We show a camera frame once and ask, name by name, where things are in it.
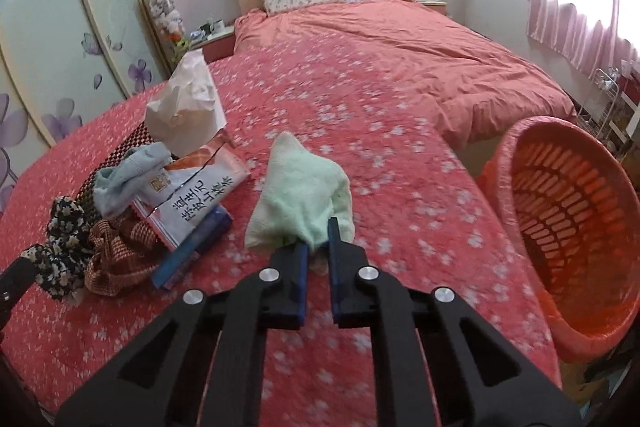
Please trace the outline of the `pink nightstand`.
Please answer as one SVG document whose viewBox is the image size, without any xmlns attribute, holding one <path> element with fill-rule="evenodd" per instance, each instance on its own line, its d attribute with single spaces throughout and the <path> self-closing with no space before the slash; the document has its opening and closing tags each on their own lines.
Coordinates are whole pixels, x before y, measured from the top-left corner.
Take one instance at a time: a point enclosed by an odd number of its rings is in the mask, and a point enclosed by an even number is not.
<svg viewBox="0 0 640 427">
<path fill-rule="evenodd" d="M 420 5 L 425 6 L 427 9 L 433 10 L 437 13 L 447 16 L 448 15 L 448 4 L 446 1 L 442 0 L 413 0 L 418 2 Z"/>
<path fill-rule="evenodd" d="M 235 32 L 233 26 L 226 26 L 222 31 L 209 35 L 202 42 L 191 46 L 192 50 L 201 50 L 205 63 L 210 64 L 227 58 L 233 54 Z"/>
</svg>

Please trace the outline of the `red plastic laundry basket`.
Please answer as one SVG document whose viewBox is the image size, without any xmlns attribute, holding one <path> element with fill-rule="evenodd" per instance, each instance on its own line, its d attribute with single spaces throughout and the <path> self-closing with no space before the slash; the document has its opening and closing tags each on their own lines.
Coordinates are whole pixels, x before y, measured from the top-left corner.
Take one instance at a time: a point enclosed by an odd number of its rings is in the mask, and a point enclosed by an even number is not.
<svg viewBox="0 0 640 427">
<path fill-rule="evenodd" d="M 525 259 L 559 357 L 613 350 L 639 312 L 639 199 L 620 163 L 574 124 L 532 117 L 503 135 L 478 185 Z"/>
</svg>

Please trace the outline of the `left pink nightstand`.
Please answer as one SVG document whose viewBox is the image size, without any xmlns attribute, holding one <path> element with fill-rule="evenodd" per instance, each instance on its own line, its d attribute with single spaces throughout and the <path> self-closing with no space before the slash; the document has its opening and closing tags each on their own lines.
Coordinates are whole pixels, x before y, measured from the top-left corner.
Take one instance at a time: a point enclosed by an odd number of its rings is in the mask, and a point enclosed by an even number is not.
<svg viewBox="0 0 640 427">
<path fill-rule="evenodd" d="M 233 54 L 235 32 L 233 26 L 226 26 L 222 31 L 209 35 L 202 42 L 191 46 L 192 50 L 201 50 L 205 63 L 210 64 L 227 58 Z"/>
</svg>

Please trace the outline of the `mint green cloth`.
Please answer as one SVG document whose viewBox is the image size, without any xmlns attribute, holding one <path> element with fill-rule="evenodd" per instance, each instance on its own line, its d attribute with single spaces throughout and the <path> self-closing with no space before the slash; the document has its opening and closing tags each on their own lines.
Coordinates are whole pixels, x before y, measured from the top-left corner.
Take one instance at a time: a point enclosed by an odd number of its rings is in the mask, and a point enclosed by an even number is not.
<svg viewBox="0 0 640 427">
<path fill-rule="evenodd" d="M 343 168 L 310 153 L 291 132 L 273 141 L 265 183 L 250 220 L 244 246 L 255 254 L 302 241 L 312 251 L 328 240 L 335 218 L 346 241 L 355 238 L 352 192 Z"/>
</svg>

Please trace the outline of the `blue tissue packet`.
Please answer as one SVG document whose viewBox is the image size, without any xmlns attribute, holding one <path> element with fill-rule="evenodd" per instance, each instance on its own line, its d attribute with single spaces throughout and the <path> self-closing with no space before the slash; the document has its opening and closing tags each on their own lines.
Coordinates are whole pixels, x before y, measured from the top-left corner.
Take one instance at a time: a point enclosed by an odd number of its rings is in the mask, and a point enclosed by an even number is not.
<svg viewBox="0 0 640 427">
<path fill-rule="evenodd" d="M 210 251 L 229 231 L 232 222 L 232 217 L 224 206 L 218 205 L 210 210 L 195 229 L 160 262 L 151 275 L 153 286 L 170 291 L 186 275 L 191 265 Z"/>
</svg>

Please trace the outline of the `sliding wardrobe with flower decals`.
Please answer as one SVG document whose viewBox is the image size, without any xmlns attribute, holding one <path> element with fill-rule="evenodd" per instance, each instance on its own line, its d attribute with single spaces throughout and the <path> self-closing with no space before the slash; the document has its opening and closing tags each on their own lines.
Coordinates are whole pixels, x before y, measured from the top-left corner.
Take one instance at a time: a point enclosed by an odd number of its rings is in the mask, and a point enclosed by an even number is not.
<svg viewBox="0 0 640 427">
<path fill-rule="evenodd" d="M 167 76 L 144 0 L 1 0 L 1 204 L 49 148 Z"/>
</svg>

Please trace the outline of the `black floral scrunchie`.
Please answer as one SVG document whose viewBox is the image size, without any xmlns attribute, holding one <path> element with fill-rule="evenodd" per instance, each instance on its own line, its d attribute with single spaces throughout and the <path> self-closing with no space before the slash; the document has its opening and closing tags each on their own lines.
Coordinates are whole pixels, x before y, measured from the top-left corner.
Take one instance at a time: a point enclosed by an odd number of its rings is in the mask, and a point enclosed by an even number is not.
<svg viewBox="0 0 640 427">
<path fill-rule="evenodd" d="M 85 285 L 85 271 L 93 256 L 85 210 L 67 196 L 55 197 L 43 244 L 21 252 L 35 269 L 35 282 L 52 299 L 63 301 Z"/>
</svg>

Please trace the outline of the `bed with coral duvet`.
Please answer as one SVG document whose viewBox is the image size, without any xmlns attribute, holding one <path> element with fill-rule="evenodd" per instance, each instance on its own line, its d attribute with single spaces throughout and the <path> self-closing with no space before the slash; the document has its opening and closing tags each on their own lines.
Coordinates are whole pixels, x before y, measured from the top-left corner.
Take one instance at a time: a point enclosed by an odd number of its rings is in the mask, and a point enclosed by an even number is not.
<svg viewBox="0 0 640 427">
<path fill-rule="evenodd" d="M 537 65 L 414 0 L 318 4 L 276 15 L 252 9 L 234 32 L 239 53 L 346 38 L 455 150 L 497 138 L 524 118 L 576 119 L 570 97 Z"/>
</svg>

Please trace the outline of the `right pink nightstand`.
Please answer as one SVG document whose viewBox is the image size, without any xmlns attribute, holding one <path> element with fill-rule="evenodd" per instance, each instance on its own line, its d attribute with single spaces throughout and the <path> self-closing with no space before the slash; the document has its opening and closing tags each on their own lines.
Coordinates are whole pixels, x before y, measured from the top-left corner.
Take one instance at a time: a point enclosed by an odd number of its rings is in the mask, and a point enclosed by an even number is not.
<svg viewBox="0 0 640 427">
<path fill-rule="evenodd" d="M 448 4 L 446 1 L 442 0 L 413 0 L 418 2 L 420 5 L 425 6 L 427 9 L 433 10 L 437 13 L 447 16 L 448 15 Z"/>
</svg>

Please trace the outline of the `hanging plush toys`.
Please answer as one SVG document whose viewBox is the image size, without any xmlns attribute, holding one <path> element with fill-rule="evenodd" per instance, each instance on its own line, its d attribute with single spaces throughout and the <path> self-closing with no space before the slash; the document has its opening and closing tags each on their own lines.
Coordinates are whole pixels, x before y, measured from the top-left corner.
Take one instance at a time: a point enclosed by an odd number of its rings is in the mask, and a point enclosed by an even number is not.
<svg viewBox="0 0 640 427">
<path fill-rule="evenodd" d="M 190 46 L 182 16 L 174 0 L 149 0 L 148 8 L 160 46 L 169 65 L 175 68 Z"/>
</svg>

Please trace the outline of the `light blue grey cloth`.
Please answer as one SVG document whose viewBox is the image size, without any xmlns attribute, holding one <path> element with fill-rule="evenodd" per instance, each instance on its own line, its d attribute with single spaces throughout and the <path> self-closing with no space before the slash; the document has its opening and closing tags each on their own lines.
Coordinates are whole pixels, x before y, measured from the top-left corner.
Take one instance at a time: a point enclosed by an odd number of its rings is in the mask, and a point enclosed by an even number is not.
<svg viewBox="0 0 640 427">
<path fill-rule="evenodd" d="M 131 147 L 118 165 L 96 172 L 94 207 L 104 219 L 120 215 L 145 184 L 171 161 L 171 153 L 162 142 Z"/>
</svg>

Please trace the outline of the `white red snack bag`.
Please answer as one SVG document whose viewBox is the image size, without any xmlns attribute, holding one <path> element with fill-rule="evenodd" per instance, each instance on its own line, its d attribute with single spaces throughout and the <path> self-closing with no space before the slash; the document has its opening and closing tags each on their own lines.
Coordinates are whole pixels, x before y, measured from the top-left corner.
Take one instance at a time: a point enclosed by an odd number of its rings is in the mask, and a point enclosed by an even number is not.
<svg viewBox="0 0 640 427">
<path fill-rule="evenodd" d="M 231 143 L 213 140 L 157 169 L 134 195 L 131 208 L 174 251 L 249 174 Z"/>
</svg>

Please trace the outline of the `red checked scrunchie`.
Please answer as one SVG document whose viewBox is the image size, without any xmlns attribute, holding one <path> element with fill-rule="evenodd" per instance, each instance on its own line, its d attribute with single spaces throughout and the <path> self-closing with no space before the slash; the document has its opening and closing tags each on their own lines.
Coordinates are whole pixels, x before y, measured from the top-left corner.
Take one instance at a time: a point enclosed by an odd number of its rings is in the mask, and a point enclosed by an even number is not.
<svg viewBox="0 0 640 427">
<path fill-rule="evenodd" d="M 105 297 L 145 282 L 167 253 L 153 229 L 132 213 L 96 222 L 89 239 L 93 255 L 85 269 L 85 286 Z"/>
</svg>

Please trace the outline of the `red floral tablecloth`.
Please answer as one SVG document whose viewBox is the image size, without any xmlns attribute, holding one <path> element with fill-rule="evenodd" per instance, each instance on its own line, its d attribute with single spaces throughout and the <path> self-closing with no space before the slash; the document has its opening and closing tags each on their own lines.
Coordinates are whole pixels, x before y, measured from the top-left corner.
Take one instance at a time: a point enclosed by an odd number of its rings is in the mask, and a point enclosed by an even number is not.
<svg viewBox="0 0 640 427">
<path fill-rule="evenodd" d="M 61 303 L 32 287 L 17 303 L 1 348 L 47 410 L 55 412 L 178 293 L 225 291 L 264 265 L 267 257 L 244 245 L 258 200 L 269 210 L 284 202 L 282 219 L 267 218 L 282 231 L 304 219 L 326 234 L 324 210 L 344 176 L 335 169 L 322 174 L 297 156 L 276 168 L 270 153 L 285 131 L 346 172 L 355 243 L 376 267 L 421 291 L 454 288 L 561 386 L 524 258 L 432 117 L 394 91 L 372 52 L 358 51 L 346 37 L 300 39 L 229 57 L 210 70 L 227 129 L 250 167 L 250 177 L 224 200 L 233 227 L 171 293 L 140 285 L 120 297 L 86 294 L 80 303 Z M 1 269 L 43 240 L 55 196 L 75 195 L 160 90 L 84 124 L 21 175 L 1 219 Z M 375 426 L 370 335 L 332 323 L 328 277 L 322 267 L 311 270 L 304 327 L 269 333 L 259 426 Z"/>
</svg>

